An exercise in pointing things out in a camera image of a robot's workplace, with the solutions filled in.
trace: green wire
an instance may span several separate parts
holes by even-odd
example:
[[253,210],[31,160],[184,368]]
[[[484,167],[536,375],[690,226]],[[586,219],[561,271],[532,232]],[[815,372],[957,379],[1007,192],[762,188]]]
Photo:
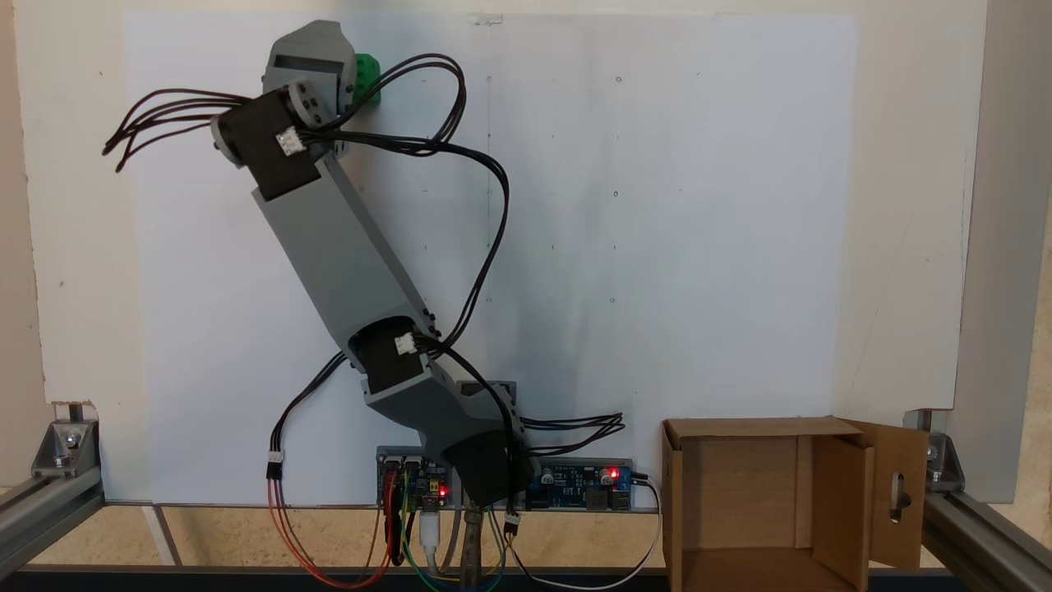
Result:
[[[412,553],[409,551],[409,539],[405,535],[405,513],[406,510],[408,509],[408,506],[409,506],[409,488],[403,487],[402,488],[402,546],[405,548],[405,558],[409,559],[409,565],[412,566],[412,569],[417,572],[417,575],[420,576],[420,579],[424,580],[424,585],[426,585],[428,588],[431,589],[431,592],[444,592],[436,588],[431,584],[430,579],[428,579],[427,576],[424,575],[424,572],[420,571],[420,568],[417,566],[417,562],[414,562],[412,558]],[[492,507],[489,508],[489,528],[490,530],[493,531],[493,537],[497,539],[498,549],[501,550],[501,565],[504,565],[504,562],[506,560],[505,550],[504,550],[504,545],[501,542],[501,536],[497,531],[497,518],[493,517]],[[497,588],[497,585],[501,583],[501,577],[504,575],[503,572],[504,570],[501,570],[501,572],[497,574],[497,577],[493,578],[492,584],[490,584],[489,587],[486,588],[485,592],[491,592],[494,588]]]

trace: open cardboard box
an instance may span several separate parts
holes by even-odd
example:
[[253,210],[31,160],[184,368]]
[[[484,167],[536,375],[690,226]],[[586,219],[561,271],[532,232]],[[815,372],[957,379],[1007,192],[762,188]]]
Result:
[[866,590],[918,570],[928,434],[835,417],[667,420],[672,592]]

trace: cable connector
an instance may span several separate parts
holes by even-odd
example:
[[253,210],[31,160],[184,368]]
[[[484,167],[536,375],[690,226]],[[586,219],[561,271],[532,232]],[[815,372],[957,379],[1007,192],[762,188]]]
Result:
[[280,450],[268,450],[266,453],[266,478],[269,482],[281,481],[281,466],[285,463],[285,453]]
[[303,145],[300,135],[296,131],[296,127],[289,127],[275,138],[278,139],[278,145],[281,146],[281,151],[285,152],[285,156],[292,156],[307,149],[307,146]]
[[412,339],[412,333],[406,333],[401,338],[394,339],[394,351],[398,355],[404,354],[416,354],[417,353],[417,343]]
[[433,497],[425,498],[423,512],[420,514],[420,545],[425,554],[433,556],[438,551],[440,531],[439,502]]
[[518,513],[508,512],[504,515],[504,534],[510,534],[511,536],[517,536],[519,534],[519,523],[522,518]]

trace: box handle hole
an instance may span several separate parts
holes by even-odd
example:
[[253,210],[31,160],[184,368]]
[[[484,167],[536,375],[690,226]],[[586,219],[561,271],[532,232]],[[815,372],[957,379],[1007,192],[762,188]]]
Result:
[[906,493],[906,477],[902,473],[891,475],[891,522],[898,524],[903,519],[903,510],[910,507],[913,501]]

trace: circuit board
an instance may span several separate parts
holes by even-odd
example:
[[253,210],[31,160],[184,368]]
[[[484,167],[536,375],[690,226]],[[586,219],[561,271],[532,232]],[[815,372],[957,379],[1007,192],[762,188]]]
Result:
[[445,467],[421,456],[418,448],[381,448],[377,449],[377,505],[381,508],[384,506],[384,475],[391,470],[398,471],[400,478],[408,472],[409,497],[406,503],[410,512],[416,512],[427,501],[437,502],[440,508],[448,504],[451,487]]
[[526,489],[524,510],[629,512],[632,469],[624,463],[544,464]]
[[[377,504],[384,505],[384,475],[408,471],[409,511],[437,502],[451,507],[454,492],[448,470],[422,455],[417,447],[377,448]],[[396,495],[401,499],[402,483]],[[630,512],[632,465],[626,460],[550,458],[541,461],[541,472],[517,497],[522,510],[571,510],[578,512]]]

